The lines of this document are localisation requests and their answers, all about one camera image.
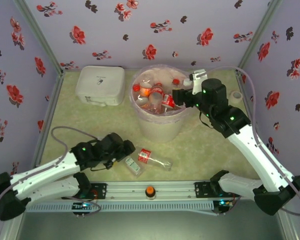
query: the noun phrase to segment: tape roll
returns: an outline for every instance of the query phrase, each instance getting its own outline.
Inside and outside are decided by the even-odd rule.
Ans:
[[[232,103],[232,104],[238,104],[238,103],[240,103],[242,101],[242,99],[243,99],[243,95],[242,95],[241,92],[239,92],[239,91],[232,91],[230,93],[230,97],[229,97],[230,103]]]

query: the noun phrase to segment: cable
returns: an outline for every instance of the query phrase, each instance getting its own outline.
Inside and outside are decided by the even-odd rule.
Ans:
[[[202,123],[203,125],[207,126],[207,127],[210,128],[210,129],[214,129],[214,127],[209,126],[207,123],[205,123],[204,121],[201,120],[201,115],[202,115],[202,112],[200,111],[200,113],[199,113],[199,120],[201,121],[201,123]]]
[[[272,160],[272,158],[269,156],[269,154],[266,152],[266,150],[263,148],[263,146],[261,145],[259,139],[258,139],[258,135],[257,135],[257,130],[256,130],[256,90],[255,90],[255,86],[254,86],[254,83],[252,81],[252,79],[250,78],[250,76],[241,68],[239,67],[236,67],[236,66],[219,66],[219,67],[216,67],[214,69],[211,69],[209,71],[206,71],[200,75],[197,76],[197,78],[201,78],[203,77],[204,75],[207,75],[208,73],[211,73],[215,70],[220,70],[220,69],[235,69],[241,73],[243,73],[247,79],[249,80],[250,84],[251,84],[251,88],[252,88],[252,94],[253,94],[253,97],[254,97],[254,100],[253,100],[253,104],[252,104],[252,132],[253,132],[253,136],[254,136],[254,139],[256,141],[256,144],[259,146],[260,150],[263,152],[263,154],[268,158],[268,160],[272,163],[272,165],[276,168],[276,170],[279,172],[279,174],[281,175],[282,178],[284,178],[286,180],[286,182],[290,185],[290,187],[294,190],[294,192],[296,193],[296,195],[299,197],[300,199],[300,192],[297,190],[297,188],[293,185],[293,183],[286,178],[284,172],[277,166],[277,164]],[[288,214],[291,214],[291,215],[295,215],[295,216],[300,216],[300,213],[297,213],[297,212],[292,212],[290,210],[287,210],[287,209],[284,209],[283,207],[281,208],[282,211],[288,213]]]
[[[56,126],[56,127],[54,127],[54,128],[51,130],[51,137],[52,137],[54,140],[56,140],[58,143],[60,143],[61,145],[64,146],[64,152],[63,152],[63,155],[59,158],[59,160],[58,160],[55,164],[50,165],[50,166],[48,166],[48,167],[46,167],[46,168],[44,168],[44,169],[38,170],[38,171],[36,171],[36,172],[33,172],[33,173],[31,173],[31,174],[29,174],[29,175],[27,175],[27,176],[25,176],[25,177],[19,179],[19,181],[17,181],[17,182],[15,182],[15,183],[11,184],[9,187],[7,187],[5,190],[3,190],[3,192],[0,194],[0,200],[2,199],[2,197],[3,197],[8,191],[10,191],[11,189],[13,189],[13,188],[14,188],[15,186],[17,186],[20,182],[25,181],[25,180],[27,180],[28,178],[31,178],[31,177],[33,177],[33,176],[35,176],[35,175],[41,174],[41,173],[43,173],[43,172],[45,172],[45,171],[47,171],[47,170],[49,170],[49,169],[55,168],[55,167],[56,167],[59,163],[61,163],[62,160],[66,157],[66,155],[67,155],[67,153],[68,153],[68,146],[67,146],[67,144],[65,144],[63,141],[59,140],[59,139],[54,135],[54,131],[55,131],[56,129],[70,129],[70,130],[76,131],[76,132],[78,132],[78,133],[87,135],[87,136],[89,136],[89,137],[91,137],[91,138],[93,138],[93,139],[98,140],[95,136],[93,136],[93,135],[91,135],[91,134],[89,134],[89,133],[86,133],[86,132],[84,132],[84,131],[81,131],[81,130],[79,130],[79,129],[76,129],[76,128],[74,128],[74,127],[70,127],[70,126]]]
[[[239,196],[239,198],[237,199],[237,200],[235,200],[235,201],[232,201],[232,207],[226,212],[226,213],[229,213],[230,211],[232,211],[233,209],[234,209],[234,207],[236,206],[236,205],[238,205],[238,202],[239,202],[239,200],[241,199],[241,197],[242,196]]]
[[[89,212],[87,214],[82,214],[82,215],[76,215],[77,217],[82,217],[84,218],[85,216],[91,216],[93,214],[97,214],[98,212],[101,211],[101,206],[99,204],[97,204],[96,202],[93,202],[93,201],[87,201],[87,200],[83,200],[83,199],[80,199],[80,198],[76,198],[76,197],[73,197],[73,196],[66,196],[67,199],[71,199],[71,200],[75,200],[75,201],[79,201],[79,202],[82,202],[82,203],[86,203],[86,204],[92,204],[94,206],[96,206],[98,209],[93,211],[93,212]]]
[[[92,169],[92,167],[90,167],[90,171],[91,172],[96,172],[96,171],[101,171],[101,170],[106,170],[107,168],[101,168],[101,169]]]

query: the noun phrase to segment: gray floor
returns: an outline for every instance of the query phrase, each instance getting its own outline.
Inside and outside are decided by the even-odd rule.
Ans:
[[[226,216],[194,212],[26,213],[18,240],[283,240],[276,216],[240,201]]]

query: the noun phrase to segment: white bottle cap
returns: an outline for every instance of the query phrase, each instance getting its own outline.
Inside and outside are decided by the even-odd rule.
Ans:
[[[184,85],[185,87],[189,87],[189,86],[191,86],[191,84],[192,84],[192,81],[190,81],[189,78],[185,78],[185,79],[183,80],[183,85]]]

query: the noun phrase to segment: white container lid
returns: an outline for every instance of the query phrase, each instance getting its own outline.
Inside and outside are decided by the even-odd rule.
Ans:
[[[85,66],[75,93],[96,98],[115,98],[124,91],[125,70],[117,66]]]

